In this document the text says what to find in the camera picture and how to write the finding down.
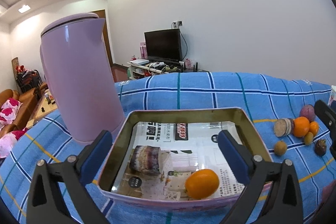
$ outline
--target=tiled floor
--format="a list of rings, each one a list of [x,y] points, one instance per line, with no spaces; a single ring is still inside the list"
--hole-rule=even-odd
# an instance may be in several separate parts
[[[114,82],[127,81],[127,70],[120,67],[112,67],[112,75]]]

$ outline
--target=pink box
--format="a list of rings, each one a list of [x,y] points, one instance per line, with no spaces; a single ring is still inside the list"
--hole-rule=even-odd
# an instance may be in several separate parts
[[[140,42],[140,53],[142,59],[147,59],[147,48],[146,48],[146,42]]]

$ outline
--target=blue plaid bedsheet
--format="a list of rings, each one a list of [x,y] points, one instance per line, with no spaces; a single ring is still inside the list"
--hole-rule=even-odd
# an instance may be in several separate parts
[[[313,145],[305,146],[302,139],[287,136],[283,138],[288,145],[285,155],[278,157],[273,151],[278,141],[273,134],[274,121],[282,117],[295,118],[303,105],[314,105],[319,99],[327,102],[331,91],[329,85],[288,81],[266,75],[218,72],[171,73],[120,82],[115,86],[126,115],[139,109],[243,108],[254,122],[273,160],[282,162],[289,158],[294,162],[306,222],[320,204],[322,188],[335,179],[336,164],[329,150],[325,156],[318,157]],[[314,141],[326,138],[330,146],[329,131],[320,120],[317,121],[320,131]],[[19,140],[0,168],[0,195],[19,223],[26,223],[28,190],[36,162],[39,159],[49,163],[64,161],[68,155],[79,154],[82,148],[73,141],[58,110]],[[111,223],[219,223],[229,210],[165,213],[131,208],[105,198],[96,184],[94,180],[87,185],[87,190]],[[82,223],[62,184],[61,190],[71,215]],[[261,196],[249,222],[258,216],[264,200],[265,196]]]

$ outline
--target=magazine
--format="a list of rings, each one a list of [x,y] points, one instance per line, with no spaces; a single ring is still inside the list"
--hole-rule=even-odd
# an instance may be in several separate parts
[[[200,169],[211,169],[220,182],[208,198],[240,194],[244,185],[237,182],[217,145],[221,130],[242,144],[233,122],[137,123],[111,191],[153,200],[192,200],[186,179]]]

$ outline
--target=orange fruit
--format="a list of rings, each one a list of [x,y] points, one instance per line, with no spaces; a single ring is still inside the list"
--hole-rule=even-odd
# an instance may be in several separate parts
[[[309,131],[309,120],[306,117],[298,117],[294,120],[294,131],[293,135],[295,137],[304,137]]]
[[[311,122],[309,125],[309,131],[313,133],[314,137],[316,136],[317,132],[319,131],[320,127],[318,122]]]
[[[190,198],[207,198],[218,189],[219,178],[213,170],[201,169],[192,173],[184,185]]]

